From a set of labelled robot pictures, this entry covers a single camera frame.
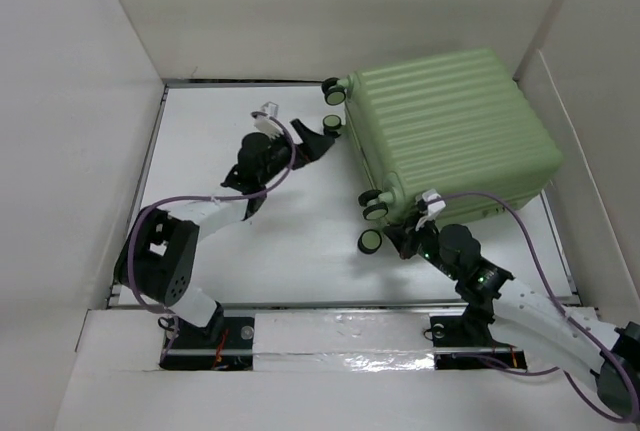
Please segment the green suitcase with blue lining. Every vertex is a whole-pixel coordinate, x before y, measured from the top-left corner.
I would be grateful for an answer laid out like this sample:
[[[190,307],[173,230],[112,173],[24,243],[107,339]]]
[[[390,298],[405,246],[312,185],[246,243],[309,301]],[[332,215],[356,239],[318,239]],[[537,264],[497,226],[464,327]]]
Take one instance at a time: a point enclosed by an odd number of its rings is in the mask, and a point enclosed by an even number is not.
[[[561,167],[551,134],[490,48],[440,53],[369,67],[321,84],[363,169],[365,220],[402,223],[436,192],[451,196],[441,225],[518,210]]]

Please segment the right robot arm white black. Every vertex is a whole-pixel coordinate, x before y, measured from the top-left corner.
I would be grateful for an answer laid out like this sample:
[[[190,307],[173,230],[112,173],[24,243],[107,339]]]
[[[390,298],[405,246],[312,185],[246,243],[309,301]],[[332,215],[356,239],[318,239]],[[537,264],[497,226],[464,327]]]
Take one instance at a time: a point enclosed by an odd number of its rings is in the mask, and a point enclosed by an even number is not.
[[[639,421],[639,325],[592,319],[534,291],[482,254],[464,225],[391,225],[383,230],[399,256],[420,256],[450,278],[466,302],[462,332],[538,355],[596,393],[612,420]]]

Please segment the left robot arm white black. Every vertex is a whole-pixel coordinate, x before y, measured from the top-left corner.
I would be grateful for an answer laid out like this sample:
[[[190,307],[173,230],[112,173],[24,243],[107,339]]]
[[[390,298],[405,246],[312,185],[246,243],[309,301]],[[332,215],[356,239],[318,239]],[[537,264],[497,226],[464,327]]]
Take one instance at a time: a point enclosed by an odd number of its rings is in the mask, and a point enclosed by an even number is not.
[[[224,195],[164,198],[141,209],[114,266],[115,281],[141,305],[153,300],[170,318],[173,338],[187,334],[201,347],[222,338],[222,305],[192,285],[197,247],[222,228],[253,217],[287,175],[319,160],[334,145],[342,122],[326,117],[316,133],[300,120],[290,130],[264,112],[253,115],[237,161],[221,186]]]

